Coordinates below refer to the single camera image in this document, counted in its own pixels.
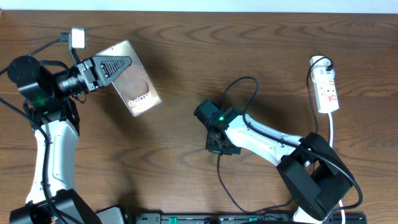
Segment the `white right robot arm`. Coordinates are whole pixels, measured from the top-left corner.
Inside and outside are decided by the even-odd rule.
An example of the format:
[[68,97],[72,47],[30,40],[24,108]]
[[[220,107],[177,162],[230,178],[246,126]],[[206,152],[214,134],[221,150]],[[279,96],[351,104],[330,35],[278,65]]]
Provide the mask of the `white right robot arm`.
[[317,133],[285,134],[245,111],[222,110],[213,103],[197,108],[195,116],[208,131],[206,150],[222,156],[239,154],[245,148],[276,166],[298,205],[295,222],[321,223],[342,209],[339,201],[351,188],[358,188],[352,173]]

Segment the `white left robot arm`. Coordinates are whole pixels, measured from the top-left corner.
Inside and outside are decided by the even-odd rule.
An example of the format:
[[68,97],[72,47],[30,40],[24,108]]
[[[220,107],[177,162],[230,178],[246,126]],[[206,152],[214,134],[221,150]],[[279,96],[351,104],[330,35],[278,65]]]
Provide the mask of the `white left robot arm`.
[[25,97],[20,114],[37,141],[34,183],[26,203],[10,213],[10,223],[130,223],[120,206],[93,211],[75,188],[75,150],[80,117],[75,100],[108,86],[132,60],[129,56],[94,56],[68,67],[31,55],[14,59],[9,79]]

